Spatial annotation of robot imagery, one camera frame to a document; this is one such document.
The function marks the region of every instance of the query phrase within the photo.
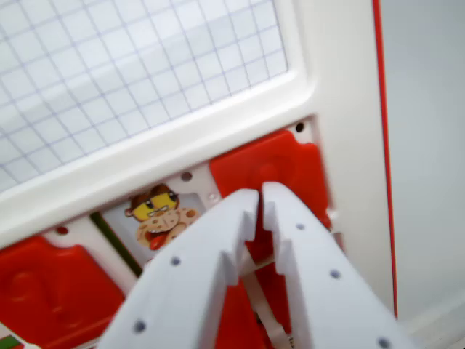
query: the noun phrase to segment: red stripe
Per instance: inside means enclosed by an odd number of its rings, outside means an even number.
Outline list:
[[[397,273],[395,267],[394,217],[392,215],[391,164],[389,156],[389,133],[387,129],[386,76],[384,75],[383,31],[381,24],[381,5],[379,0],[373,0],[373,14],[376,31],[376,50],[378,52],[379,94],[381,98],[384,161],[386,164],[387,204],[389,206],[389,229],[391,233],[392,292],[394,295],[394,314],[397,317]]]

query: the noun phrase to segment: cartoon character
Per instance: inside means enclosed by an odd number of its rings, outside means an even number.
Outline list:
[[[160,249],[200,216],[195,209],[179,209],[178,206],[178,195],[165,184],[133,197],[125,214],[140,222],[136,232],[138,242],[153,250]]]

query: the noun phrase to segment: screw hole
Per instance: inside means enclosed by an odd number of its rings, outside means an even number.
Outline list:
[[[66,227],[58,227],[55,229],[58,235],[66,235],[68,234],[69,230]]]
[[[332,270],[329,275],[331,275],[331,278],[341,278],[341,273],[336,269]]]
[[[390,348],[391,342],[387,338],[379,338],[378,344],[381,348]]]
[[[134,332],[141,333],[145,331],[145,322],[142,320],[137,320],[134,324]]]
[[[181,259],[179,257],[174,256],[171,259],[171,263],[172,263],[172,265],[179,265],[179,264],[181,264]]]
[[[184,172],[181,174],[181,179],[184,182],[189,182],[192,179],[192,173],[190,172]]]
[[[296,131],[298,133],[302,132],[304,130],[304,123],[303,122],[299,122],[297,125],[296,125]]]

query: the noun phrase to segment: red square panel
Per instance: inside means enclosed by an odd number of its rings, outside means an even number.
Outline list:
[[[241,188],[261,190],[263,182],[281,182],[291,189],[330,228],[323,165],[313,143],[300,144],[289,131],[278,131],[246,144],[210,162],[223,197]],[[256,262],[272,254],[272,236],[263,229],[262,205],[255,240],[248,249]]]
[[[98,338],[123,300],[82,246],[34,236],[0,251],[0,322],[41,348]]]

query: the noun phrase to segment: red plastic piece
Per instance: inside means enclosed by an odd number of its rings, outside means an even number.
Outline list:
[[[99,337],[123,300],[82,246],[34,236],[0,251],[0,322],[41,348]]]
[[[300,144],[289,131],[278,131],[211,160],[210,170],[223,197],[241,188],[261,190],[263,182],[281,182],[291,189],[330,228],[326,215],[323,165],[313,143]],[[272,236],[263,229],[262,204],[255,240],[247,247],[256,262],[269,257]]]
[[[226,290],[216,349],[272,349],[263,338],[241,281]]]
[[[288,294],[286,291],[286,279],[278,275],[275,263],[264,266],[255,272],[256,278],[262,287],[264,296],[276,318],[276,321],[283,325],[287,334],[291,330],[291,318],[289,317]]]
[[[378,53],[379,97],[381,101],[381,120],[383,122],[384,163],[386,165],[387,204],[389,207],[389,228],[391,233],[392,292],[394,314],[397,318],[397,271],[395,259],[394,213],[392,211],[391,158],[389,153],[389,130],[387,128],[386,74],[384,73],[383,24],[381,22],[381,2],[373,0],[373,16],[376,32],[376,51]]]

